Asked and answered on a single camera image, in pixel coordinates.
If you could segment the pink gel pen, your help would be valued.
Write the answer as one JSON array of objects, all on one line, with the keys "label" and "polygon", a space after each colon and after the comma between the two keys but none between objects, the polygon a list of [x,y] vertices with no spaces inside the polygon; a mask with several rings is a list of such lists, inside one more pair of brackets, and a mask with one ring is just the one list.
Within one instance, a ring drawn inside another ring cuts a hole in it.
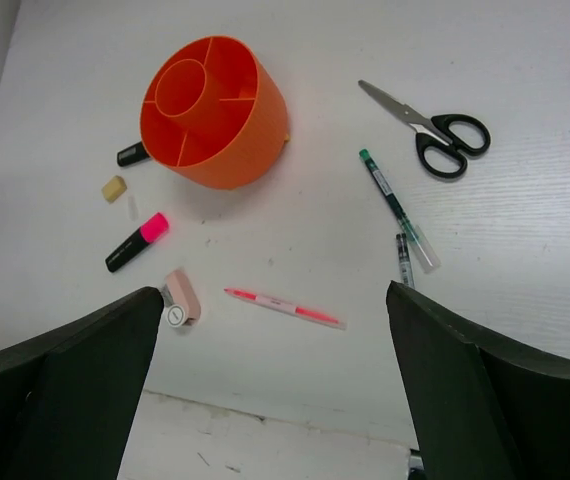
[{"label": "pink gel pen", "polygon": [[345,323],[340,321],[338,318],[310,307],[238,288],[227,287],[224,289],[224,292],[232,298],[296,317],[301,320],[323,325],[332,329],[346,329]]}]

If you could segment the black pen refill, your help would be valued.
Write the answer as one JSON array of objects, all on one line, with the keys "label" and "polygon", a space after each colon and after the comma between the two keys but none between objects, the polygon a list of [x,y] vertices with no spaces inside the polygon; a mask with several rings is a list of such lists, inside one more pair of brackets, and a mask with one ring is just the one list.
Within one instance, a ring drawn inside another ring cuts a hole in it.
[{"label": "black pen refill", "polygon": [[414,278],[405,233],[396,235],[396,246],[402,283],[414,289]]}]

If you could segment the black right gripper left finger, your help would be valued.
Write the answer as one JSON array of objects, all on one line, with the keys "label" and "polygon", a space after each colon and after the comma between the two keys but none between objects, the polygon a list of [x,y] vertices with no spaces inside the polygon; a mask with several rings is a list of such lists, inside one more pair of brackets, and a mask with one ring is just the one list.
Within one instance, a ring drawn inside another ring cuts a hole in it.
[{"label": "black right gripper left finger", "polygon": [[117,477],[163,308],[144,287],[0,350],[0,479]]}]

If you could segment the green refill tube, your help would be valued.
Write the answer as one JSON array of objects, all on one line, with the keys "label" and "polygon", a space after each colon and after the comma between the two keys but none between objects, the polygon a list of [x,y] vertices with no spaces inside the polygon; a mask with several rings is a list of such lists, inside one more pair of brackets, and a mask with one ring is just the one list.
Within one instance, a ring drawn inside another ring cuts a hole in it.
[{"label": "green refill tube", "polygon": [[385,198],[386,203],[393,212],[401,230],[406,235],[406,240],[416,255],[422,269],[429,274],[441,266],[440,259],[436,255],[431,244],[422,230],[414,224],[401,206],[387,179],[371,157],[367,149],[359,151],[359,158],[367,168],[370,176],[374,179],[379,191]]}]

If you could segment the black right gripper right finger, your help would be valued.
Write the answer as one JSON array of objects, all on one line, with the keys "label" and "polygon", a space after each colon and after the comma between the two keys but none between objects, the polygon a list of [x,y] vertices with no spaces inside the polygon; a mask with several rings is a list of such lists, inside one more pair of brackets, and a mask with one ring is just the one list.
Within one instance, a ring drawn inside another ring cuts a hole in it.
[{"label": "black right gripper right finger", "polygon": [[570,479],[570,359],[401,283],[386,305],[418,446],[412,479]]}]

